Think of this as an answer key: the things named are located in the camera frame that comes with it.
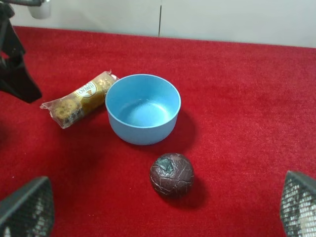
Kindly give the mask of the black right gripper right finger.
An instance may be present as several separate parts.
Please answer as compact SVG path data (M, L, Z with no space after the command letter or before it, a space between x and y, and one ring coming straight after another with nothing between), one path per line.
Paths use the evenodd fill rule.
M314 237L316 235L316 180L296 171L285 177L280 219L288 237Z

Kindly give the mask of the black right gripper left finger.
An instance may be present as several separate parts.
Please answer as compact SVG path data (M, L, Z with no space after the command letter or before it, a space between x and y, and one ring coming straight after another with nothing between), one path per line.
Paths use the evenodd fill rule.
M51 181L36 177L0 201L2 237L49 237L54 225Z

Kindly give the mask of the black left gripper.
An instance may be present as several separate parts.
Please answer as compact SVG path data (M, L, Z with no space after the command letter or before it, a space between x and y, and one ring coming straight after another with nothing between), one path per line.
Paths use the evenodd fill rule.
M0 90L26 102L32 103L42 93L28 73L24 62L26 53L12 24L15 12L12 4L41 6L41 0L2 0L0 2Z

